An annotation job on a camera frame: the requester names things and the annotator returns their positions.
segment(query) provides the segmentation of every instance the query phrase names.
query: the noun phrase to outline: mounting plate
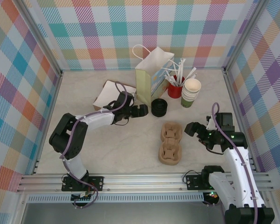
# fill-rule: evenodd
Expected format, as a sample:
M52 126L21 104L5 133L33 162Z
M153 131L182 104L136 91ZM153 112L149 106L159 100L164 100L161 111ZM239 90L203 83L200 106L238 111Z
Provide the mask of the mounting plate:
M212 187L205 187L201 175L186 175L186 183L188 190L213 190Z
M103 190L104 185L104 177L103 176L89 176L88 183L95 186L98 191ZM61 191L88 191L88 186L82 188L82 184L77 182L71 176L65 176L63 178L63 184L61 187Z

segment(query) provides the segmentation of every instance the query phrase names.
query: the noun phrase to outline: red cup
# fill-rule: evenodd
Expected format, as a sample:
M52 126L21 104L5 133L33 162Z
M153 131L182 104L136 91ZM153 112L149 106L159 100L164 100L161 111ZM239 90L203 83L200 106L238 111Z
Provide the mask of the red cup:
M169 83L168 95L173 99L177 99L177 98L181 97L182 96L182 86L174 86L171 83Z

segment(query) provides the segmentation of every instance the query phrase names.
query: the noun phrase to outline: paper bag handle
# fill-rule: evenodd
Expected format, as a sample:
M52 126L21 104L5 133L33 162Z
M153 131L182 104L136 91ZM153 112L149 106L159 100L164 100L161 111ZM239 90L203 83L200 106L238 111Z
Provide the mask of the paper bag handle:
M135 46L133 46L132 52L133 52L133 54L134 54L137 58L140 58L140 59L143 60L142 57L139 57L138 55L135 54L134 48L135 48L136 46L141 46L141 47L145 48L145 49L150 53L150 51L149 51L146 47L144 47L143 45L141 45L141 44L136 44Z

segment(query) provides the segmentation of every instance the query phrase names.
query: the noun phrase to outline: cardboard cup holder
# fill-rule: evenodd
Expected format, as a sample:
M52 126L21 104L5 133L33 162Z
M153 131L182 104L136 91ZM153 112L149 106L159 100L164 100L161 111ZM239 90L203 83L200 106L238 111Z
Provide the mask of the cardboard cup holder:
M182 158L182 147L179 142L182 139L182 126L175 122L163 124L161 140L163 143L159 149L159 160L166 165L174 166Z

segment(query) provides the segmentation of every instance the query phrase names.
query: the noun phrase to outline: plaid wall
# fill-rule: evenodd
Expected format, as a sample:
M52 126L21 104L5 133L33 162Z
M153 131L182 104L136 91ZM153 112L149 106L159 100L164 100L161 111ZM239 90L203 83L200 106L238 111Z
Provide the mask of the plaid wall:
M0 224L28 174L42 137L57 74L11 0L0 0Z
M280 206L280 0L263 12L230 79L260 169L278 183Z
M134 68L135 44L173 52L187 67L222 67L257 1L25 0L60 66L71 70Z
M248 11L246 17L245 17L240 29L238 30L236 37L234 38L232 46L230 47L230 49L228 51L227 57L225 58L222 67L226 67L226 65L230 59L230 56L233 53L235 46L238 44L238 41L241 39L242 34L243 34L244 30L246 29L246 26L248 25L248 21L250 20L251 16L253 15L253 12L254 12L258 2L259 2L259 0L253 0L253 3L251 4L251 7L249 8L249 11Z

